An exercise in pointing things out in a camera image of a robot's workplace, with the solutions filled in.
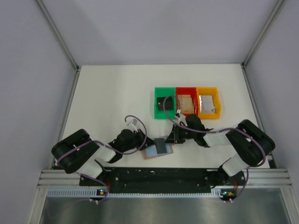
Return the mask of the brown leather card holder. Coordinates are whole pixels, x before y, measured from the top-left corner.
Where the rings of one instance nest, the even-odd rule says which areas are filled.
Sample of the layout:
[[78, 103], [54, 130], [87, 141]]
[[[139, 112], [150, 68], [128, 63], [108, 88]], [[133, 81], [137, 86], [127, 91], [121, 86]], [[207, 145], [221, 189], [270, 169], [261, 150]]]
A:
[[172, 144], [166, 143], [167, 136], [154, 139], [154, 144], [142, 151], [145, 160], [166, 156], [173, 153]]

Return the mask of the black credit card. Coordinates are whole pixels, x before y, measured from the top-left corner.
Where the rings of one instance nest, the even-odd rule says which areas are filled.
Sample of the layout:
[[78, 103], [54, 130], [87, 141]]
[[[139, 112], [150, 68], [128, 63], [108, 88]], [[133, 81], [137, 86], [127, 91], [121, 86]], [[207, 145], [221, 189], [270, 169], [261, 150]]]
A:
[[155, 146], [156, 146], [157, 154], [166, 154], [167, 153], [167, 148], [166, 148], [164, 138], [156, 138]]

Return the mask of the red plastic bin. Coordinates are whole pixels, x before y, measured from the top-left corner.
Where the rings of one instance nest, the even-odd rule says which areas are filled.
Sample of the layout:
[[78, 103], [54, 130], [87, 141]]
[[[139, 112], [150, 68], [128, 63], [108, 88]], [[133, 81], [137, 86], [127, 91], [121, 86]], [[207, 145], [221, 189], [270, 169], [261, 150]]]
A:
[[181, 113], [185, 116], [190, 114], [198, 115], [199, 100], [195, 87], [176, 87]]

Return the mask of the green plastic bin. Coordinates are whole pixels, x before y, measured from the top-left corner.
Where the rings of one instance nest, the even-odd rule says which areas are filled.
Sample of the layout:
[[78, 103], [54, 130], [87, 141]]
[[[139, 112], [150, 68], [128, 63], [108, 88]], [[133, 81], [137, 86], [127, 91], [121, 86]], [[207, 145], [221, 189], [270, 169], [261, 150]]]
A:
[[175, 87], [155, 87], [155, 97], [154, 97], [154, 118], [155, 119], [167, 119], [164, 110], [166, 110], [168, 116], [171, 119], [175, 118], [177, 105], [176, 105], [176, 99], [172, 97], [172, 95], [176, 95]]

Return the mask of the yellow plastic bin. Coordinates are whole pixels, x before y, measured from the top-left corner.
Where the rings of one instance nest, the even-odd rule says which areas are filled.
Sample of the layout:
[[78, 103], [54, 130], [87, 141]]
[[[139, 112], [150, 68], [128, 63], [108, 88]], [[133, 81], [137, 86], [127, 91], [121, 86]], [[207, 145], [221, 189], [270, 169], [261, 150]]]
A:
[[197, 87], [199, 100], [198, 117], [200, 119], [219, 119], [221, 115], [221, 103], [216, 87]]

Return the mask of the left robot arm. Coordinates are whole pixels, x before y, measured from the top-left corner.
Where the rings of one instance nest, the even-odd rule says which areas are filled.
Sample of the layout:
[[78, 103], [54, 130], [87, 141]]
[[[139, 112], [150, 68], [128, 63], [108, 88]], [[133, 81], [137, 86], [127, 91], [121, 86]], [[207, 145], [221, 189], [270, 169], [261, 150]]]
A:
[[125, 122], [127, 128], [109, 143], [93, 140], [85, 129], [79, 129], [52, 148], [56, 164], [67, 174], [86, 175], [94, 184], [103, 184], [106, 174], [102, 161], [113, 164], [125, 155], [145, 150], [155, 144], [148, 137], [147, 129], [139, 118], [128, 115]]

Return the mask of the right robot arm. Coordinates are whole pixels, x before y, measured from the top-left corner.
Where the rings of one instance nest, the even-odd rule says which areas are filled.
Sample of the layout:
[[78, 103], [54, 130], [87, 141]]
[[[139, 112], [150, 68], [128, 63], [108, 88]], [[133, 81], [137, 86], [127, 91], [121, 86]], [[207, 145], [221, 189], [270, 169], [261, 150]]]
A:
[[191, 114], [175, 114], [175, 119], [167, 117], [172, 123], [172, 130], [166, 143], [184, 144], [193, 140], [200, 148], [232, 146], [235, 154], [226, 160], [216, 171], [216, 180], [228, 185], [236, 174], [249, 167], [259, 167], [266, 161], [266, 156], [276, 147], [274, 140], [248, 119], [234, 127], [208, 129], [200, 118]]

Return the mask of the gold cards stack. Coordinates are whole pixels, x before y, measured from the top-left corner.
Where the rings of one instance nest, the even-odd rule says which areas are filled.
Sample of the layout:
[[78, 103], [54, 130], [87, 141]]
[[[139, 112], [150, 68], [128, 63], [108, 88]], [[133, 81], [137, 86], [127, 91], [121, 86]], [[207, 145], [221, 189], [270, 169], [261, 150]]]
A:
[[191, 95], [178, 95], [180, 110], [183, 114], [193, 114], [194, 105]]

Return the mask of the black cards stack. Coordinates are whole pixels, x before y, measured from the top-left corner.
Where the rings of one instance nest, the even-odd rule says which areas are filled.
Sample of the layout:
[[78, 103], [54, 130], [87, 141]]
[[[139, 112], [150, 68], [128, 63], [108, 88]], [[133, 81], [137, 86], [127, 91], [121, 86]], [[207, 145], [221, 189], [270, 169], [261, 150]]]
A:
[[157, 97], [156, 100], [156, 106], [158, 111], [163, 111], [164, 109], [166, 111], [172, 111], [174, 109], [172, 97]]

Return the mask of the silver cards stack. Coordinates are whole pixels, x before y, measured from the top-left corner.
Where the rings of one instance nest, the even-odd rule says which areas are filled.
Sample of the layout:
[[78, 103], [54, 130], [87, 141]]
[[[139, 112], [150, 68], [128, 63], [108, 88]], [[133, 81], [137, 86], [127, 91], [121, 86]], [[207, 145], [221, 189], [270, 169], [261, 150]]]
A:
[[199, 95], [200, 113], [215, 114], [215, 105], [211, 95]]

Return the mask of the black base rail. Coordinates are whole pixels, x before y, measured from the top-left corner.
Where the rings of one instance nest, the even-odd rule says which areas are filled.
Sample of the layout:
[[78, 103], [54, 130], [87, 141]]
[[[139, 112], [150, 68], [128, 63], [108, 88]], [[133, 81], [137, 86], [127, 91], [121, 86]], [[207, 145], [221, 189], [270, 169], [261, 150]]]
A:
[[236, 186], [236, 178], [204, 168], [107, 168], [97, 177], [110, 193], [209, 193], [216, 186]]

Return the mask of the aluminium frame profile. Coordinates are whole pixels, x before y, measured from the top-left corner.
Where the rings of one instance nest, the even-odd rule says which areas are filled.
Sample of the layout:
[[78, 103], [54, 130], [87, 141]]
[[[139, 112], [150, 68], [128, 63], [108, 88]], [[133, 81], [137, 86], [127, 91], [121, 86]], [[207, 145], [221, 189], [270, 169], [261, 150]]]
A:
[[75, 71], [79, 70], [79, 66], [76, 63], [74, 57], [72, 56], [63, 36], [61, 35], [60, 31], [58, 30], [54, 20], [52, 19], [52, 16], [50, 15], [45, 3], [42, 0], [34, 0], [36, 3], [38, 9], [40, 10], [42, 16], [44, 17], [46, 23], [48, 24], [48, 27], [53, 34], [54, 38], [56, 39], [60, 49], [62, 50], [63, 54], [65, 55], [66, 59], [72, 66], [72, 68]]

